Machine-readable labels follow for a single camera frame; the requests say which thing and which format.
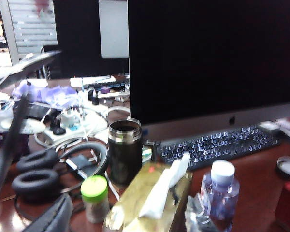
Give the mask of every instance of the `black screen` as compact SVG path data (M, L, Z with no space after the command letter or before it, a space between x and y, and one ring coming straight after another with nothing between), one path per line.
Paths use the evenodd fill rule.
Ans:
M290 102L290 0L128 1L142 123Z
M103 59L98 0L54 0L63 78L128 73L128 59Z

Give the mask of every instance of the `tissue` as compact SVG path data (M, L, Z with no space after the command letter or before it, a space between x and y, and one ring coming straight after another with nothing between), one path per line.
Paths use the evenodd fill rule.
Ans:
M182 159L173 161L169 169L165 169L148 195L139 218L160 219L163 214L168 191L184 176L189 165L190 154L184 153Z

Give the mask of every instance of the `black headphones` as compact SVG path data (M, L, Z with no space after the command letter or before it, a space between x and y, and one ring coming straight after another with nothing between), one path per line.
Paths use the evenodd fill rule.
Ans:
M12 188L18 195L27 199L37 199L47 196L58 196L81 186L82 182L70 188L59 188L59 174L52 170L53 166L62 158L68 157L78 151L93 149L101 154L98 167L92 175L103 175L108 165L106 146L99 142L84 142L64 152L60 157L54 149L35 152L16 164L16 168L22 173L12 182Z

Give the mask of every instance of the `ear cushion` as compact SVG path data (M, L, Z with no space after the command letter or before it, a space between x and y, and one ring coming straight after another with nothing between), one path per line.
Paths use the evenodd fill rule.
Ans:
M54 149L38 151L20 159L16 168L20 172L26 172L29 170L49 168L58 162L58 155Z
M53 193L58 187L59 175L51 169L28 171L17 176L12 188L19 195Z

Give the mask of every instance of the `desk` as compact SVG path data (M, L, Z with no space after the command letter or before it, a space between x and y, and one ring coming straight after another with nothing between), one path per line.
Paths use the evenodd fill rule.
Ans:
M53 80L49 82L49 86L66 85L67 83L69 83L67 80ZM111 112L109 118L114 121L126 116L122 112ZM32 137L29 138L29 147L31 151L41 149ZM281 156L290 156L289 140L283 141L277 147L231 160L235 165L235 177L241 184L232 232L284 232L275 223L274 215L281 190L286 182L286 179L283 179L275 171L276 161ZM210 167L206 167L193 172L190 195L194 196L200 191L202 177L209 170ZM13 164L2 189L0 199L14 195L14 191L11 189L11 182L16 175L17 171L15 164ZM62 181L69 184L72 182L70 178L72 177L66 175ZM23 223L28 224L15 211L13 201L11 199L0 202L0 232L18 232L24 228ZM111 192L109 192L109 201L111 204L116 202ZM45 202L30 205L21 201L20 203L22 209L33 217L37 217L51 204ZM71 227L75 232L99 232L101 231L102 223L91 224L86 220L85 212L82 211L71 217ZM182 223L181 231L185 231L184 223Z

